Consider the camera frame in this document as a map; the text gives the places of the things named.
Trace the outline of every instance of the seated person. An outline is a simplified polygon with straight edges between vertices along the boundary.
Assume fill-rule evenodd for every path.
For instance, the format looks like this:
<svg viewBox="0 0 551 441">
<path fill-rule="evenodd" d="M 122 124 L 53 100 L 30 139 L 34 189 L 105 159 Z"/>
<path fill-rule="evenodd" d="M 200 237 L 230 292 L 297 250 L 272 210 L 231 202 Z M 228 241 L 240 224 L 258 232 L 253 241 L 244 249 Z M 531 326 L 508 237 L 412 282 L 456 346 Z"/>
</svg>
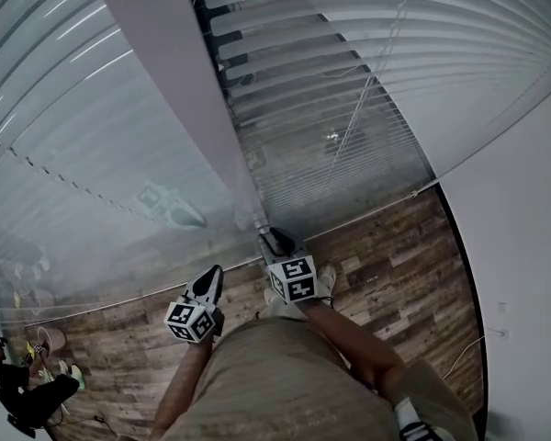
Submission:
<svg viewBox="0 0 551 441">
<path fill-rule="evenodd" d="M 5 343 L 6 339 L 0 338 L 0 402 L 21 423 L 41 428 L 64 401 L 84 388 L 82 373 L 78 366 L 72 366 L 71 374 L 61 374 L 53 382 L 20 393 L 18 389 L 26 388 L 28 379 L 39 373 L 49 348 L 44 344 L 29 367 L 16 367 L 4 363 Z"/>
</svg>

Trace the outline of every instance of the shirt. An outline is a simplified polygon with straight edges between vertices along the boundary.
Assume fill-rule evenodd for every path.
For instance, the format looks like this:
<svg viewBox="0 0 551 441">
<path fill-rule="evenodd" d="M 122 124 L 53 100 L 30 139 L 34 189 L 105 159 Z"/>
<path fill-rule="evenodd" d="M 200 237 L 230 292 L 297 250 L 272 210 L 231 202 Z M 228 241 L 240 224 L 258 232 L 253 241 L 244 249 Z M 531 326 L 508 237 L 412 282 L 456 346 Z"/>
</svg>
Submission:
<svg viewBox="0 0 551 441">
<path fill-rule="evenodd" d="M 422 421 L 456 441 L 476 441 L 463 403 L 425 362 L 397 384 Z M 188 411 L 163 441 L 399 441 L 392 405 L 355 380 L 338 351 L 308 322 L 247 322 L 216 346 Z"/>
<path fill-rule="evenodd" d="M 22 394 L 19 387 L 28 385 L 28 367 L 16 367 L 0 361 L 0 402 L 13 415 L 22 412 Z"/>
</svg>

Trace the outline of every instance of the black and white cube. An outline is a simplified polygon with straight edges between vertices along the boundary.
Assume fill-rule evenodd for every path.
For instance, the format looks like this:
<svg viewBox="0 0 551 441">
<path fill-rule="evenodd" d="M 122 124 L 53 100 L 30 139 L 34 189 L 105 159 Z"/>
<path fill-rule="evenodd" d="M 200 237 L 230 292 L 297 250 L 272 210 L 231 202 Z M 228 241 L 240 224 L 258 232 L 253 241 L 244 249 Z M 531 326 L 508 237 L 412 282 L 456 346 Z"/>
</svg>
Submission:
<svg viewBox="0 0 551 441">
<path fill-rule="evenodd" d="M 312 256 L 303 256 L 267 267 L 272 288 L 285 302 L 317 297 L 316 268 Z"/>
<path fill-rule="evenodd" d="M 179 302 L 170 303 L 163 322 L 175 338 L 188 343 L 199 343 L 215 326 L 205 306 Z"/>
</svg>

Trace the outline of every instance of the brown hardwood floor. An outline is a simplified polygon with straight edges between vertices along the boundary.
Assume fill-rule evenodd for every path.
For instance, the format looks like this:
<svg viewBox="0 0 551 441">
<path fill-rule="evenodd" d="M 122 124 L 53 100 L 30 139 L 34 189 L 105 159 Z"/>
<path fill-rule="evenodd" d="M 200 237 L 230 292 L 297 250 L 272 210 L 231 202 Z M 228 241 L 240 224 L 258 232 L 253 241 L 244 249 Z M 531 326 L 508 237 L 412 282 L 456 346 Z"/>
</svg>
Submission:
<svg viewBox="0 0 551 441">
<path fill-rule="evenodd" d="M 478 339 L 467 276 L 439 198 L 433 190 L 309 242 L 315 261 L 337 270 L 334 307 L 391 342 L 407 360 L 427 358 L 445 374 Z M 220 302 L 225 334 L 264 306 L 267 278 L 260 262 L 226 274 Z M 62 358 L 83 370 L 87 388 L 65 403 L 71 415 L 53 429 L 60 441 L 114 439 L 95 414 L 119 434 L 145 439 L 157 404 L 187 346 L 178 344 L 163 316 L 179 289 L 103 311 L 54 322 L 67 345 Z M 19 356 L 36 328 L 10 331 Z M 479 345 L 467 350 L 447 383 L 475 413 L 483 404 Z M 57 412 L 51 424 L 60 421 Z"/>
</svg>

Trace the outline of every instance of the black baseboard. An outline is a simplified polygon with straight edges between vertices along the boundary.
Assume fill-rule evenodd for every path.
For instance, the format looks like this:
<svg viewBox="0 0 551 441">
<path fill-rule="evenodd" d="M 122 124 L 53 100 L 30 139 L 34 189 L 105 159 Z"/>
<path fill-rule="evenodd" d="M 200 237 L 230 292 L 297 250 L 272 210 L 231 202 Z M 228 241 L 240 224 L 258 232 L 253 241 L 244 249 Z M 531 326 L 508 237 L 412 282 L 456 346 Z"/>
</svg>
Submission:
<svg viewBox="0 0 551 441">
<path fill-rule="evenodd" d="M 455 217 L 453 215 L 453 212 L 451 211 L 451 208 L 449 207 L 449 202 L 447 201 L 447 198 L 444 195 L 443 189 L 438 184 L 435 185 L 433 188 L 437 196 L 441 200 L 441 205 L 443 206 L 444 213 L 447 216 L 447 220 L 449 221 L 449 225 L 451 226 L 451 230 L 453 231 L 455 241 L 457 242 L 457 248 L 459 249 L 459 254 L 461 254 L 463 266 L 467 274 L 467 281 L 469 282 L 469 287 L 471 288 L 471 295 L 474 301 L 474 309 L 476 310 L 476 322 L 478 323 L 478 333 L 479 333 L 479 336 L 481 337 L 481 336 L 484 336 L 484 322 L 481 317 L 481 308 L 479 307 L 479 297 L 478 297 L 478 290 L 476 289 L 476 281 L 474 280 L 474 276 L 471 273 L 471 266 L 469 264 L 469 259 L 467 258 L 466 247 L 463 245 L 461 234 L 459 233 L 457 223 L 455 222 Z M 488 419 L 488 359 L 486 358 L 486 339 L 485 338 L 479 341 L 479 347 L 481 351 L 481 360 L 482 360 L 481 362 L 482 362 L 482 372 L 483 372 L 483 381 L 484 381 L 484 404 L 481 410 L 473 414 L 473 420 L 474 420 L 474 424 L 476 425 L 476 431 L 478 432 L 478 438 L 482 440 L 486 437 L 486 421 Z"/>
</svg>

